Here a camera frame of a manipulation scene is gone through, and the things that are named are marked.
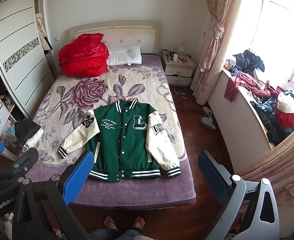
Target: wardrobe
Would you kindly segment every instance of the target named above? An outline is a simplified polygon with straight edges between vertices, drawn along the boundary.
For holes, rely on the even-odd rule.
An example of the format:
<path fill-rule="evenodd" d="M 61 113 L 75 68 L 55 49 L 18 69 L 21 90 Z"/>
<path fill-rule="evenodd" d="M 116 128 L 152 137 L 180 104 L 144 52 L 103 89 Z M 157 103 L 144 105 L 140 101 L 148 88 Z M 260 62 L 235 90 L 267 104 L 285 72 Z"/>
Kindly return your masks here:
<path fill-rule="evenodd" d="M 0 2 L 0 76 L 15 104 L 32 119 L 54 82 L 37 31 L 34 0 Z"/>

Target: curtain tieback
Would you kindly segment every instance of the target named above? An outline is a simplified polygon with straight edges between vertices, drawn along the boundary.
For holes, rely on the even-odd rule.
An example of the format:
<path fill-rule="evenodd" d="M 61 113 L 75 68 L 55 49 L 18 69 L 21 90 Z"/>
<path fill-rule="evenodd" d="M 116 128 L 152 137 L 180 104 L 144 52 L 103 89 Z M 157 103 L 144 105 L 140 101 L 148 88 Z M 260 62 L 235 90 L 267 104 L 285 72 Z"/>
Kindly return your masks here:
<path fill-rule="evenodd" d="M 215 39 L 220 39 L 223 36 L 224 31 L 225 31 L 225 27 L 224 27 L 224 25 L 221 22 L 216 23 L 212 27 L 212 29 L 215 32 L 215 36 L 214 36 Z"/>

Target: jacket collar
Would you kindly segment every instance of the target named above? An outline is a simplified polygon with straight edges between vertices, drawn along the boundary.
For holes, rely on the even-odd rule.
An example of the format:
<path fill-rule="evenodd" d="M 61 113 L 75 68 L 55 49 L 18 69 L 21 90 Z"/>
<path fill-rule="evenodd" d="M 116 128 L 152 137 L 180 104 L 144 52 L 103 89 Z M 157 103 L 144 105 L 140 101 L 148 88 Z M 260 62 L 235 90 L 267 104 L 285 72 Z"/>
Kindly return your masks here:
<path fill-rule="evenodd" d="M 130 106 L 129 106 L 129 109 L 133 109 L 133 108 L 135 107 L 135 105 L 136 105 L 137 102 L 138 102 L 138 101 L 137 101 L 136 99 L 134 99 L 134 100 L 131 102 L 131 104 L 130 104 Z M 117 111 L 118 113 L 121 113 L 122 111 L 121 111 L 121 107 L 120 107 L 120 99 L 119 99 L 114 105 L 115 105 L 116 111 Z"/>

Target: jacket sleeve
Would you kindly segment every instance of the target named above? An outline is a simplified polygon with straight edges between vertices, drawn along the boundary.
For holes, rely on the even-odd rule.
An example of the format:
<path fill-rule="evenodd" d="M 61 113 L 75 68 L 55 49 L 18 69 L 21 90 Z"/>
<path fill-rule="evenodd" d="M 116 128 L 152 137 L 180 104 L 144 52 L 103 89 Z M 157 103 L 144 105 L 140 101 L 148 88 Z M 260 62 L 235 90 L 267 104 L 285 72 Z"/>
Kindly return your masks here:
<path fill-rule="evenodd" d="M 84 121 L 62 143 L 58 153 L 65 158 L 69 153 L 84 146 L 92 137 L 99 133 L 99 127 L 93 110 L 84 114 Z"/>
<path fill-rule="evenodd" d="M 180 175 L 179 160 L 157 111 L 148 116 L 146 149 L 167 171 L 168 177 Z"/>

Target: lampshade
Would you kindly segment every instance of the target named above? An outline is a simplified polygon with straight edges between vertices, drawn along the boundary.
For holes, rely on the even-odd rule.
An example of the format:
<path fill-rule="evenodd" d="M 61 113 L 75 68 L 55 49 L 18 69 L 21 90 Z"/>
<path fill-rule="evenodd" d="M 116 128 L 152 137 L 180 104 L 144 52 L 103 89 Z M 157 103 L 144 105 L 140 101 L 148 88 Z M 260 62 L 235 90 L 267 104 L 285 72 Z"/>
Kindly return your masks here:
<path fill-rule="evenodd" d="M 181 52 L 185 52 L 186 48 L 184 46 L 179 46 L 178 50 L 181 51 Z"/>

